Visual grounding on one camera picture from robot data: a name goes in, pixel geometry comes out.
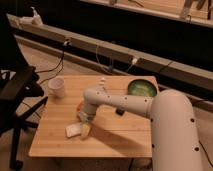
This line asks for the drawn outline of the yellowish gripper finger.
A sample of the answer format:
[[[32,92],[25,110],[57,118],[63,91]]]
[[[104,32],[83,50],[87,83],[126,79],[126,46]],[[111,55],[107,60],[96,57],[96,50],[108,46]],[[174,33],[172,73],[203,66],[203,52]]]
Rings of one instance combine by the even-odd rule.
[[[87,123],[83,123],[81,126],[81,137],[86,138],[91,130],[91,125]]]

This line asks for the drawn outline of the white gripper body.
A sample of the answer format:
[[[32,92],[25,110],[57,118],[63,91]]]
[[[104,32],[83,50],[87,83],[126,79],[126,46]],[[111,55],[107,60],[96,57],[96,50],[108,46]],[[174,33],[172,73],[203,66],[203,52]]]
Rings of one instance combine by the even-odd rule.
[[[82,122],[91,123],[96,116],[96,106],[90,103],[84,102],[77,116]]]

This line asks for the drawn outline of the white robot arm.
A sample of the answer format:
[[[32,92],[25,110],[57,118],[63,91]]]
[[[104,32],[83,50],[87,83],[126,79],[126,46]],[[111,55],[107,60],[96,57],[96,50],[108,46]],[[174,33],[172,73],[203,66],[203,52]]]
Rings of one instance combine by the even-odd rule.
[[[151,120],[153,171],[204,171],[194,110],[177,90],[155,97],[108,94],[102,87],[88,88],[78,116],[90,123],[101,105],[123,109]]]

